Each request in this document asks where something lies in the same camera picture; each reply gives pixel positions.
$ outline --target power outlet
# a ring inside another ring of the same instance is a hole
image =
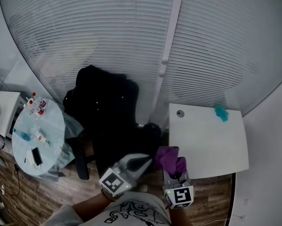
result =
[[[4,185],[1,186],[0,190],[1,190],[1,193],[5,196],[5,187],[4,187]]]

